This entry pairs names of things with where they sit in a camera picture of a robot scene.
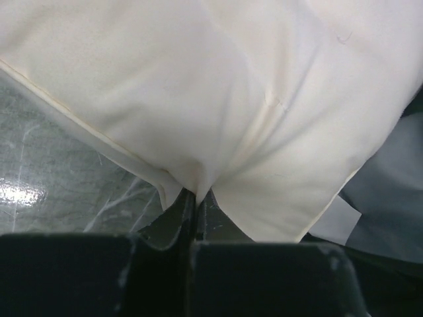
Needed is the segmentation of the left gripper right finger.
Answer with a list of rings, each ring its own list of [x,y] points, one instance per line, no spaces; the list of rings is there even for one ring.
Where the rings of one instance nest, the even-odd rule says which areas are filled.
[[[367,316],[351,261],[327,243],[216,240],[229,225],[212,193],[191,247],[192,316]]]

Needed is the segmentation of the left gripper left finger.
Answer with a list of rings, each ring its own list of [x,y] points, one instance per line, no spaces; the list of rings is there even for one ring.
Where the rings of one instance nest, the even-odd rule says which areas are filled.
[[[182,316],[195,197],[129,234],[4,234],[2,316]]]

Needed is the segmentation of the grey pillowcase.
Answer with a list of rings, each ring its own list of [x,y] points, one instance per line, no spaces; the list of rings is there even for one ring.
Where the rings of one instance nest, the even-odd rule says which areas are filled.
[[[304,240],[422,277],[422,96],[344,186]]]

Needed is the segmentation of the cream white pillow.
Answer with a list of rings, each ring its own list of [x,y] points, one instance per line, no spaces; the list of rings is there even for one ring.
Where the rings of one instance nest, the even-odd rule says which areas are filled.
[[[422,85],[422,2],[2,1],[1,74],[164,208],[297,242]]]

